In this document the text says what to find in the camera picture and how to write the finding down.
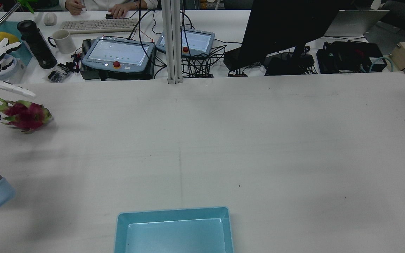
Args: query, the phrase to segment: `laptop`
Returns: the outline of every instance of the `laptop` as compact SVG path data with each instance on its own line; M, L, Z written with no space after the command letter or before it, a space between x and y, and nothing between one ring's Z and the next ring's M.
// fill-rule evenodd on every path
M361 37L387 13L389 10L340 10L324 35Z

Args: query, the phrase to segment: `black thermos bottle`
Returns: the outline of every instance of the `black thermos bottle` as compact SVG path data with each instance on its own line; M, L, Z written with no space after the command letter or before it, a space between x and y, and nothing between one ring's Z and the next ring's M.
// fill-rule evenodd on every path
M51 53L48 44L34 21L21 21L17 24L17 29L21 33L21 39L27 43L28 48L37 59L40 67L51 69L57 64L57 60L53 56L53 53Z

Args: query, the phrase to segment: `white table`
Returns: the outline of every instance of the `white table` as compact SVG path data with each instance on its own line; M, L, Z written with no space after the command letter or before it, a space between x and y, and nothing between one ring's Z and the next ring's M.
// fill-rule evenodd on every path
M22 21L26 19L33 20L37 23L39 29L41 30L43 36L45 38L51 36L53 32L60 28L60 25L63 21L69 20L89 20L89 19L104 19L106 15L106 11L91 11L91 12L83 12L80 16L72 16L69 12L55 12L58 16L58 22L54 26L45 26L43 24L43 16L45 15L44 12L38 13L14 13L8 21ZM249 10L188 10L185 12L191 19L193 25L197 30L201 31L210 31L214 32L216 39L226 41L226 42L242 42L243 34L245 32L246 24L249 18ZM162 13L161 11L156 11L154 13L157 25L154 27L155 32L162 32L163 25L162 25ZM152 28L154 25L153 21L153 13L149 13L142 19L141 23L141 30L145 32L149 37L153 38L154 41L157 41L159 35L152 32ZM128 33L106 33L105 35L115 35L121 37L127 37L130 34ZM101 34L75 34L72 35L74 44L77 48L82 46L82 40L85 39L95 39ZM138 32L133 37L134 39L138 40ZM148 41L148 37L142 36L142 40ZM316 52L318 48L323 48L323 42L333 42L334 39L330 38L320 38L318 40L312 41L307 43L312 49L310 50L310 54L316 57ZM219 41L214 41L214 46L225 45ZM239 44L227 44L226 50L232 50L238 48ZM72 59L70 58L71 54L62 54L56 48L51 48L54 56L58 60L59 63L70 62ZM165 55L163 53L157 53L158 57L163 59L166 62ZM315 67L318 69L318 63L315 62ZM245 73L249 76L263 76L265 74L264 67L258 67L253 69L247 69ZM23 83L39 83L39 82L46 82L46 78L48 74L51 72L51 69L42 69L38 62L33 60L29 63L27 68L26 74L23 78ZM224 65L223 61L218 61L211 68L211 74L215 77L227 77L229 70ZM162 70L156 78L166 78L167 71ZM66 82L73 83L73 82L83 82L82 77L80 74L73 74L71 78L69 78Z
M236 253L405 252L402 72L27 88L54 120L0 126L0 253L110 253L120 212L221 205Z

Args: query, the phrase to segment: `person's hand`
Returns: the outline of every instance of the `person's hand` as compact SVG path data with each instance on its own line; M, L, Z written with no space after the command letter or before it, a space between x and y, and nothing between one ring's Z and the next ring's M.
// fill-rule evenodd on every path
M128 11L135 9L137 9L135 3L129 2L125 4L114 5L108 11L112 14L114 19L122 19L126 16Z
M74 16L80 15L82 8L85 8L81 4L81 0L66 0L65 8Z

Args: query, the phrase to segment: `yellow banana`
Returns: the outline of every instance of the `yellow banana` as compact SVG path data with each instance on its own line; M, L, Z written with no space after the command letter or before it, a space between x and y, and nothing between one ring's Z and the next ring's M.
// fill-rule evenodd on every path
M3 38L7 38L8 42L11 43L15 43L20 41L18 39L18 37L16 37L15 35L11 34L11 33L7 33L7 32L0 32L0 42L1 40L3 40Z

